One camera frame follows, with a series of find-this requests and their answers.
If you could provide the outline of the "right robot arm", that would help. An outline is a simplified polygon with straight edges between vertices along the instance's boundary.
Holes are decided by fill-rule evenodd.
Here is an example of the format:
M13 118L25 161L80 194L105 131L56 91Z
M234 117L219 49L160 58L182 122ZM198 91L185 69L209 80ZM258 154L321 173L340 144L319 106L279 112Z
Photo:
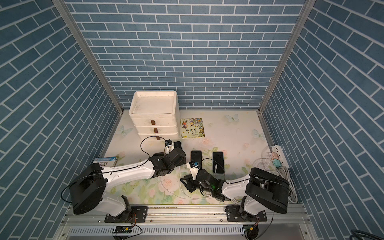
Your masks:
M191 193L209 192L210 197L220 202L242 198L241 211L252 216L266 209L286 214L292 194L286 179L259 168L252 168L248 175L235 180L216 179L201 169L195 175L181 178L181 183Z

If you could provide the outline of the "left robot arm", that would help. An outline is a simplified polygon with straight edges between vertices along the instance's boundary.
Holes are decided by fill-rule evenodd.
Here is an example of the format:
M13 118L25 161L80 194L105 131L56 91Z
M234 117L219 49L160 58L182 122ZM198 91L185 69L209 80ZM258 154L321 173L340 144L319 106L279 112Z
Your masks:
M114 222L131 222L133 210L126 196L111 194L112 188L123 183L149 180L171 173L175 167L186 164L186 153L181 148L168 148L162 156L155 155L136 164L120 167L89 165L69 184L71 204L75 215L93 210L105 213Z

